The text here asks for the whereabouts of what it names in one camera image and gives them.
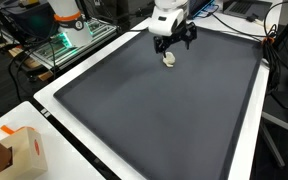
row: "white table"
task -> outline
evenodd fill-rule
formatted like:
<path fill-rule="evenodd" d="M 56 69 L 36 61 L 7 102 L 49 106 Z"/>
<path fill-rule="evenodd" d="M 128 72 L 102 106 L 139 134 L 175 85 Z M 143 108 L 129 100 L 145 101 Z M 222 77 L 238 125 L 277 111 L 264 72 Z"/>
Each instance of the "white table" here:
<path fill-rule="evenodd" d="M 23 102 L 0 118 L 0 127 L 30 126 L 41 134 L 48 171 L 37 180 L 105 178 L 29 103 Z M 0 140 L 8 135 L 0 130 Z"/>
<path fill-rule="evenodd" d="M 267 22 L 269 24 L 278 24 L 281 7 L 272 11 Z M 216 15 L 235 28 L 247 33 L 264 35 L 263 27 L 257 24 L 246 22 L 243 19 L 227 16 L 221 13 Z M 150 19 L 147 19 L 137 25 L 134 29 L 144 29 L 148 26 Z M 204 28 L 231 31 L 215 18 L 209 17 L 205 19 L 194 20 L 195 24 Z M 64 85 L 72 81 L 81 73 L 92 67 L 94 64 L 102 60 L 118 47 L 133 38 L 137 32 L 129 32 L 122 35 L 91 57 L 87 58 L 81 64 L 58 78 L 56 81 L 46 86 L 34 95 L 34 98 L 40 102 L 54 117 L 56 117 L 65 127 L 68 128 L 84 145 L 92 151 L 99 159 L 101 159 L 112 171 L 114 171 L 122 179 L 144 179 L 135 169 L 127 164 L 121 157 L 113 152 L 104 144 L 94 133 L 79 122 L 71 113 L 69 113 L 54 97 L 53 94 Z M 264 102 L 266 84 L 268 80 L 268 69 L 261 65 L 255 80 L 248 109 L 244 118 L 241 133 L 235 150 L 229 179 L 246 180 L 249 179 L 252 161 L 255 151 L 257 133 L 261 118 L 261 112 Z"/>

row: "dark gray mat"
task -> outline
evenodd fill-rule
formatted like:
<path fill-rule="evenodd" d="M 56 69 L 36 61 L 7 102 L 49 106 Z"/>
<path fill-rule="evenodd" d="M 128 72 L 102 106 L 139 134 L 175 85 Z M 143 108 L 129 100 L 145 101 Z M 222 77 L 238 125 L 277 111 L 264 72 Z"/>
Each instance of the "dark gray mat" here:
<path fill-rule="evenodd" d="M 148 179 L 225 179 L 261 52 L 199 29 L 167 68 L 152 39 L 140 33 L 55 97 Z"/>

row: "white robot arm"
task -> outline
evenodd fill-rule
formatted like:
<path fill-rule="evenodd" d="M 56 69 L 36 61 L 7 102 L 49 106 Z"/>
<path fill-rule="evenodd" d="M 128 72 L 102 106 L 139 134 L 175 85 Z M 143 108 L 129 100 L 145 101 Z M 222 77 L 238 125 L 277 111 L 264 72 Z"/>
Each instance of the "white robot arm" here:
<path fill-rule="evenodd" d="M 189 14 L 188 0 L 155 0 L 155 7 L 148 30 L 156 34 L 154 48 L 156 53 L 163 53 L 179 41 L 184 41 L 189 49 L 191 41 L 197 38 L 196 26 L 193 22 L 186 24 Z"/>

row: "orange label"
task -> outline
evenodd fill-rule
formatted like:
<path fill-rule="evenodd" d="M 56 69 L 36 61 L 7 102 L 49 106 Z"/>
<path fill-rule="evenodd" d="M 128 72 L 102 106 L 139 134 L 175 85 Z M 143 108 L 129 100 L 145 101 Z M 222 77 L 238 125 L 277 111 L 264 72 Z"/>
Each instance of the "orange label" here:
<path fill-rule="evenodd" d="M 38 146 L 36 139 L 34 141 L 34 145 L 35 145 L 35 151 L 36 151 L 37 155 L 40 155 L 40 147 Z"/>

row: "floor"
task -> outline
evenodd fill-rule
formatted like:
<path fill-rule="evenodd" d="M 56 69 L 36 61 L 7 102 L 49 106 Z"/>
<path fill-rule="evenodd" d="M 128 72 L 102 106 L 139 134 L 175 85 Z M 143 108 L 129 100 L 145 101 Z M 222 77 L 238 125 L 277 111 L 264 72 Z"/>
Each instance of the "floor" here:
<path fill-rule="evenodd" d="M 140 0 L 129 0 L 130 9 L 136 9 L 136 2 L 143 1 Z M 287 59 L 286 51 L 284 50 L 281 53 L 283 59 Z M 16 96 L 14 85 L 11 81 L 11 78 L 7 72 L 7 66 L 10 62 L 10 58 L 0 54 L 0 116 L 14 108 L 19 104 Z M 288 90 L 288 73 L 284 69 L 282 78 L 281 90 Z M 31 83 L 27 81 L 27 78 L 20 74 L 20 81 L 26 91 L 29 93 L 26 94 L 21 90 L 24 100 L 34 102 L 32 95 L 37 92 L 39 89 L 47 85 L 48 82 L 37 81 Z M 253 180 L 288 180 L 288 131 L 277 127 L 273 124 L 268 124 L 268 129 L 280 150 L 282 157 L 285 160 L 286 167 L 284 169 L 279 169 L 276 166 L 276 163 L 270 154 L 266 144 L 263 141 L 263 138 L 259 135 L 256 145 L 256 152 L 254 156 L 254 163 L 252 168 L 251 179 Z"/>

